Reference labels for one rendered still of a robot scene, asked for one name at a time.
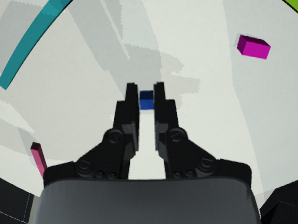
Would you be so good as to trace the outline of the short magenta rod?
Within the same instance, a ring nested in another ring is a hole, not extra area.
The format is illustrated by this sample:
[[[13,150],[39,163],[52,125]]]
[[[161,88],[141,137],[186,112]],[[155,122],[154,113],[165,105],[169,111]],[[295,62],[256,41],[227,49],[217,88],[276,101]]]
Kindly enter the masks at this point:
[[[267,59],[271,46],[262,39],[240,35],[237,49],[242,55]]]

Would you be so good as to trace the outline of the small blue block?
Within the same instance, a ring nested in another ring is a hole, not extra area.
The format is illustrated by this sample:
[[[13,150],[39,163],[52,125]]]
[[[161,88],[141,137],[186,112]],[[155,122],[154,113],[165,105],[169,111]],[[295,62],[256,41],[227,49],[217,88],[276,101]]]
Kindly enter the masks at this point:
[[[140,91],[139,102],[140,110],[154,110],[153,90]]]

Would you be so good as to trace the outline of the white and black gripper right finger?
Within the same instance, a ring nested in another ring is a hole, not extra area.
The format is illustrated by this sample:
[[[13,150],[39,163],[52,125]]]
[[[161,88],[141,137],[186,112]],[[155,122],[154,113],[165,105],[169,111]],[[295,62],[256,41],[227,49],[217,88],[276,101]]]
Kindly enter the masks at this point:
[[[216,159],[189,140],[186,130],[179,127],[175,99],[166,99],[164,82],[154,84],[154,110],[155,151],[164,160],[166,179],[229,176],[244,180],[251,187],[252,170],[248,164]]]

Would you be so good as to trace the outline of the pink rod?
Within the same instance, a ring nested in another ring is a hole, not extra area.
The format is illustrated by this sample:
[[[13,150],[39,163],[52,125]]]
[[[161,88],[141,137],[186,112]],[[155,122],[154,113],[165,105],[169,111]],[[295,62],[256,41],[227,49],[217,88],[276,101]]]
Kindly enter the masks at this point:
[[[45,158],[43,155],[41,144],[33,142],[30,149],[31,149],[32,155],[34,157],[34,160],[36,162],[36,165],[38,167],[38,170],[39,170],[39,172],[42,176],[42,179],[43,179],[43,173],[44,173],[45,169],[47,168],[47,164],[46,164],[46,161],[45,161]]]

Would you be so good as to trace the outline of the turquoise rod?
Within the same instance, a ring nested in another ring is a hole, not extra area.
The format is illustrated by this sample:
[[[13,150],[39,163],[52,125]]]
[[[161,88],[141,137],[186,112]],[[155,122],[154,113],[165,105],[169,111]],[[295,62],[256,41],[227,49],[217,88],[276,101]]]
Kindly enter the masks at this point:
[[[73,0],[49,0],[25,32],[0,76],[0,86],[7,89],[18,70],[47,29]]]

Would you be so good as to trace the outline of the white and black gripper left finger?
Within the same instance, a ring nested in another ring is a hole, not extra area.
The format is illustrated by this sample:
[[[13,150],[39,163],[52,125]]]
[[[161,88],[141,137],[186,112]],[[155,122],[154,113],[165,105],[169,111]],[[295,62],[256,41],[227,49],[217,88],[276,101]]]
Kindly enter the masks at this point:
[[[102,142],[76,162],[47,167],[43,173],[44,188],[50,182],[73,177],[128,179],[130,160],[139,151],[139,125],[138,85],[127,83],[125,101],[117,101],[113,128],[104,133]]]

